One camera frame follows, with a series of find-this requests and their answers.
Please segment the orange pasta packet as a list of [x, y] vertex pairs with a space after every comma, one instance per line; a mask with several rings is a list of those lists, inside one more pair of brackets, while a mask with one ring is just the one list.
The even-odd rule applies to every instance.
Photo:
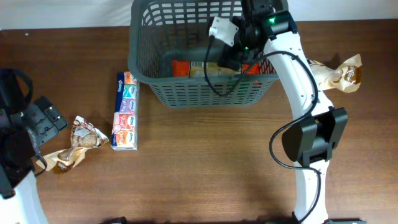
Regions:
[[[204, 77], [204, 63], [203, 62], [194, 62], [194, 61], [186, 61], [186, 60], [172, 60], [172, 75], [173, 77]], [[232, 70], [230, 68], [219, 67], [217, 63], [208, 62], [206, 64], [206, 73], [209, 77], [218, 77], [218, 76], [233, 76], [238, 75], [242, 71], [245, 71], [249, 68], [249, 64], [244, 64], [243, 68], [240, 68], [238, 71]]]

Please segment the grey plastic shopping basket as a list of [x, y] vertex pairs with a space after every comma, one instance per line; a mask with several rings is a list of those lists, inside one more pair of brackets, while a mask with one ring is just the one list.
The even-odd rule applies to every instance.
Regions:
[[[209, 77], [224, 43], [209, 41], [214, 17], [242, 17], [241, 1], [135, 1], [131, 8], [128, 67], [171, 108], [255, 104], [277, 79], [262, 60], [238, 75]], [[204, 63], [204, 77], [173, 77], [172, 60]]]

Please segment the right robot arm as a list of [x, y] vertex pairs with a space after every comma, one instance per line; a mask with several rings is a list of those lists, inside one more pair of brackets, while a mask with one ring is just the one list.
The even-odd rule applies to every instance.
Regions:
[[295, 171], [295, 223], [329, 223], [325, 205], [326, 173], [333, 150], [348, 121], [344, 108], [335, 108], [319, 89], [304, 55], [297, 25], [286, 1], [241, 1], [242, 17], [214, 17], [209, 41], [220, 40], [224, 50], [218, 64], [237, 69], [239, 63], [253, 67], [262, 60], [273, 66], [290, 103], [293, 120], [277, 135], [293, 165], [276, 160]]

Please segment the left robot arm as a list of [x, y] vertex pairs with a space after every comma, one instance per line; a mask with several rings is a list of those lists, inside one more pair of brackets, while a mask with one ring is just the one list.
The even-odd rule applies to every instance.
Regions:
[[18, 69], [1, 70], [1, 223], [47, 223], [32, 160], [68, 126], [44, 96], [32, 100], [32, 80]]

